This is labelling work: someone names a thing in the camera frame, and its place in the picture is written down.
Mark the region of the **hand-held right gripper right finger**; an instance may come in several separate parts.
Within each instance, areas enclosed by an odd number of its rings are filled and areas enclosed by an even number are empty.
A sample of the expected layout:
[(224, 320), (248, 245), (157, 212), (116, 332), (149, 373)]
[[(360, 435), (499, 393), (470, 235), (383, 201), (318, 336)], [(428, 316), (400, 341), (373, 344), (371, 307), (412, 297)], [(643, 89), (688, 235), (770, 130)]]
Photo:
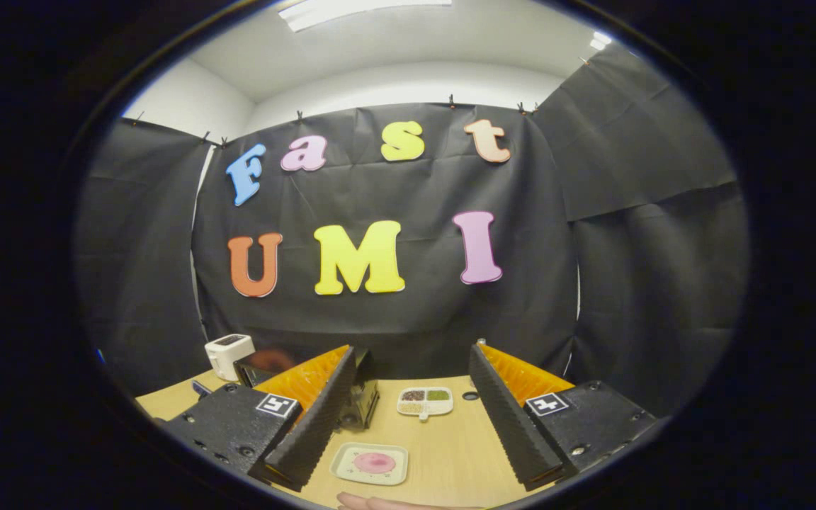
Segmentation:
[(515, 477), (528, 491), (595, 468), (658, 421), (605, 382), (575, 385), (485, 342), (470, 349), (467, 364)]

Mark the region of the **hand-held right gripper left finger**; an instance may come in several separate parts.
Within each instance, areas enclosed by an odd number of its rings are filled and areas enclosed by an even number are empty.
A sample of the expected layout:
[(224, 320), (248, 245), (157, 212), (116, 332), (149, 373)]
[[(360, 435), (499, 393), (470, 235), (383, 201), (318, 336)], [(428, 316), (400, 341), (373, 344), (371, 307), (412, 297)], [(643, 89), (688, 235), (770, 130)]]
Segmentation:
[(356, 354), (344, 345), (256, 387), (224, 384), (162, 428), (218, 467), (300, 491), (349, 400)]

